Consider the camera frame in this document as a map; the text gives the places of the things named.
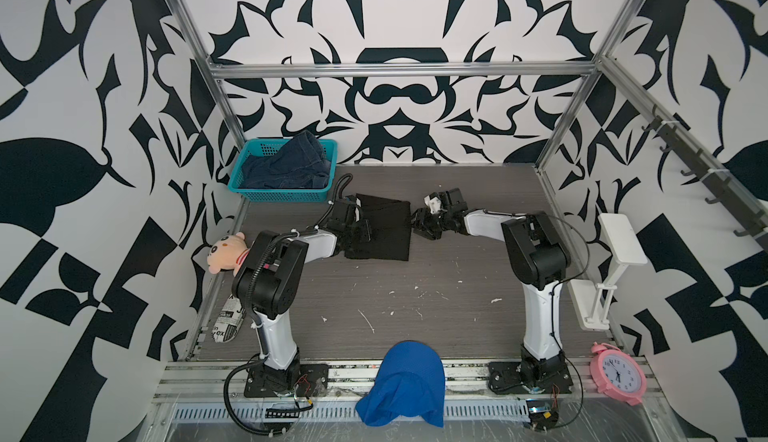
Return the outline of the black skirt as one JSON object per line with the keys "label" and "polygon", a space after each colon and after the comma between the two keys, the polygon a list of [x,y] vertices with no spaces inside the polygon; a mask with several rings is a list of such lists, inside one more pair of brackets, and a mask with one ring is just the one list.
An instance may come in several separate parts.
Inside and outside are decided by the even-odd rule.
{"label": "black skirt", "polygon": [[360,221],[367,221],[370,239],[356,235],[344,251],[348,259],[377,259],[407,262],[410,256],[411,207],[408,201],[358,193]]}

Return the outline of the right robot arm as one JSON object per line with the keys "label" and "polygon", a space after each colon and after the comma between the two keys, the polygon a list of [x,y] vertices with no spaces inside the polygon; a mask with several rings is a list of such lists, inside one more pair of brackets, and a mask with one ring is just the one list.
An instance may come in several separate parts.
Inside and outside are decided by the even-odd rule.
{"label": "right robot arm", "polygon": [[445,232],[484,237],[505,245],[514,276],[522,284],[525,333],[517,363],[489,364],[489,389],[496,394],[543,393],[572,386],[559,336],[559,301],[571,256],[544,212],[511,214],[471,210],[459,189],[432,193],[411,215],[415,234],[438,240]]}

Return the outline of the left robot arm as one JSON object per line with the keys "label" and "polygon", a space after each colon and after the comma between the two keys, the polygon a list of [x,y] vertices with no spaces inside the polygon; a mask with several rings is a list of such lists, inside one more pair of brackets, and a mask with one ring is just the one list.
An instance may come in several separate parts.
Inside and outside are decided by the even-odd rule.
{"label": "left robot arm", "polygon": [[232,295],[258,332],[258,362],[248,369],[251,390],[282,394],[298,385],[300,355],[289,310],[305,265],[334,257],[370,238],[370,223],[355,195],[330,202],[321,219],[302,230],[258,234],[238,260],[232,287]]}

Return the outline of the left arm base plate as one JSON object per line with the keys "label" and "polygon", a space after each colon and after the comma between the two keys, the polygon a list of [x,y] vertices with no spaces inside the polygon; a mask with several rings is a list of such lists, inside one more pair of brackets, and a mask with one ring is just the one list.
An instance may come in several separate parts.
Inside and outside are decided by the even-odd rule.
{"label": "left arm base plate", "polygon": [[329,369],[327,364],[304,364],[297,361],[285,370],[260,364],[248,369],[244,396],[266,398],[285,394],[295,394],[298,397],[324,395]]}

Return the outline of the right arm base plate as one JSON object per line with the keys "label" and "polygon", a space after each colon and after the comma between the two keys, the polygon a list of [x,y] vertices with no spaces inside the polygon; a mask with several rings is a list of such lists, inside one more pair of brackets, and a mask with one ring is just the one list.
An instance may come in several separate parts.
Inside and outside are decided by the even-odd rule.
{"label": "right arm base plate", "polygon": [[554,390],[569,394],[573,386],[567,362],[557,357],[494,361],[488,364],[488,371],[488,388],[497,395],[552,394]]}

